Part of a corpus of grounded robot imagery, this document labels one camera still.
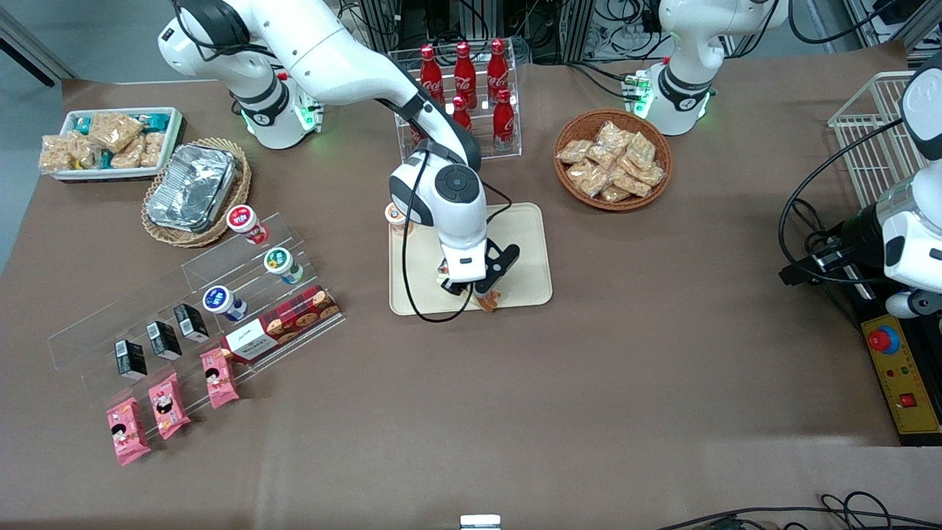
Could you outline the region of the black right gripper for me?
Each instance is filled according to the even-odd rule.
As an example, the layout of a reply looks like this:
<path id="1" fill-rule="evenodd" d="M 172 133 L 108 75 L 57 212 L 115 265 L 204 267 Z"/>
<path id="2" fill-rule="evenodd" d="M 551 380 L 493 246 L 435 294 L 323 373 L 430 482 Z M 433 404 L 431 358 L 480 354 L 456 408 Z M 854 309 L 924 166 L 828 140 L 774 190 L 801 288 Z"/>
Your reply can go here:
<path id="1" fill-rule="evenodd" d="M 475 284 L 475 302 L 478 305 L 495 305 L 495 286 L 519 258 L 520 247 L 517 244 L 509 244 L 504 248 L 496 244 L 486 244 L 485 276 L 482 278 L 482 286 Z M 444 280 L 444 291 L 453 296 L 468 295 L 473 292 L 473 282 Z"/>

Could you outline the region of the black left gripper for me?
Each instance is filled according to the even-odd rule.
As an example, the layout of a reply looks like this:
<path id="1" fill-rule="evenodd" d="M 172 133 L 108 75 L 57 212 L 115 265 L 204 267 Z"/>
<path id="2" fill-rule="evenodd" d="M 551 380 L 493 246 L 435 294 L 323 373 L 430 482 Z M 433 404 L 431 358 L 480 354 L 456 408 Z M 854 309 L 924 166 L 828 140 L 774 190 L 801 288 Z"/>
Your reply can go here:
<path id="1" fill-rule="evenodd" d="M 884 238 L 876 214 L 876 205 L 868 205 L 832 228 L 831 236 L 810 239 L 810 256 L 790 263 L 780 271 L 780 281 L 786 286 L 821 284 L 830 280 L 827 272 L 838 267 L 854 265 L 861 278 L 840 276 L 843 284 L 882 284 L 884 274 Z"/>

